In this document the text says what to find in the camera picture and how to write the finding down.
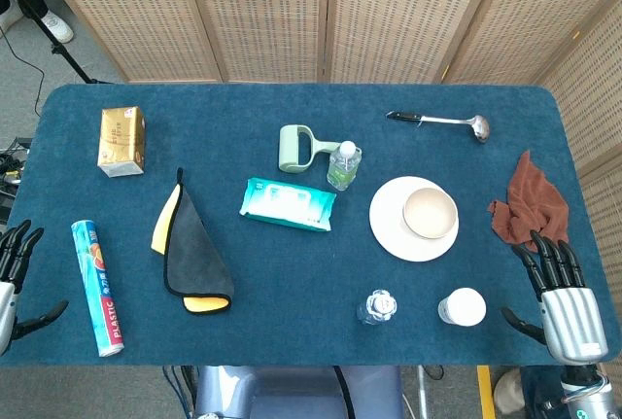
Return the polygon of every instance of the white sneaker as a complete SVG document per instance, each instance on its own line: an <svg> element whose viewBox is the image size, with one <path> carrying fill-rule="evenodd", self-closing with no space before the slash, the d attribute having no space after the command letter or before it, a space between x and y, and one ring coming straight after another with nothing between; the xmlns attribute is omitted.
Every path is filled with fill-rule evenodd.
<svg viewBox="0 0 622 419"><path fill-rule="evenodd" d="M48 11L47 14L41 17L41 20L60 43L67 43L74 38L74 32L71 27L67 25L67 22L52 11Z"/></svg>
<svg viewBox="0 0 622 419"><path fill-rule="evenodd" d="M9 9L7 9L4 13L0 14L0 27L2 30L7 32L9 27L16 23L23 17L23 12L19 8L19 4L17 0L9 0Z"/></svg>
<svg viewBox="0 0 622 419"><path fill-rule="evenodd" d="M501 376L495 386L493 399L501 414L511 414L525 407L521 372L518 368L513 368Z"/></svg>

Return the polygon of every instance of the wet wipes package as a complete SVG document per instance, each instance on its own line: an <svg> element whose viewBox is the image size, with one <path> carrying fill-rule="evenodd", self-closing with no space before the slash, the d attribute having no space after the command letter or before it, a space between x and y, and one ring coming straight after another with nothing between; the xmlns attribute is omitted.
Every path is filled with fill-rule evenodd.
<svg viewBox="0 0 622 419"><path fill-rule="evenodd" d="M251 178L240 215L286 227L330 231L334 198L332 192Z"/></svg>

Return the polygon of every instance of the brown cloth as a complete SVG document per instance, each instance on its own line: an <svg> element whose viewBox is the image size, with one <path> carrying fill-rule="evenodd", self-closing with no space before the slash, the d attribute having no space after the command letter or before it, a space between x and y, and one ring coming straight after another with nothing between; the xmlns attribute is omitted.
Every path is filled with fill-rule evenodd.
<svg viewBox="0 0 622 419"><path fill-rule="evenodd" d="M535 251L529 234L532 229L553 242L568 242L568 205L532 163L529 151L518 160L507 187L507 203L493 200L488 211L493 214L493 231L508 244L526 243Z"/></svg>

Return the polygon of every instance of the white plate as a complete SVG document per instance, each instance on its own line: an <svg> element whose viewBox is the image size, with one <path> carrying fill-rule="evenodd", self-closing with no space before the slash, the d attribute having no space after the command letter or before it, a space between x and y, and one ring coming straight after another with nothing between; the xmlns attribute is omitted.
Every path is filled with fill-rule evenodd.
<svg viewBox="0 0 622 419"><path fill-rule="evenodd" d="M426 239L414 233L404 221L404 202L421 188L441 187L424 178L403 176L384 184L369 205L369 224L373 235L387 252L409 262L427 262L442 256L456 241L459 220L438 239Z"/></svg>

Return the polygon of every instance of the yellow tape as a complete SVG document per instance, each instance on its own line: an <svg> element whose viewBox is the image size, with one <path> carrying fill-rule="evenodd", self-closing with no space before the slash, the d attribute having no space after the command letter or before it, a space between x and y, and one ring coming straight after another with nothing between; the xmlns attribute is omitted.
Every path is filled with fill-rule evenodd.
<svg viewBox="0 0 622 419"><path fill-rule="evenodd" d="M482 403L482 419L496 419L493 386L490 383L488 366L477 366L477 382L479 383L479 399Z"/></svg>

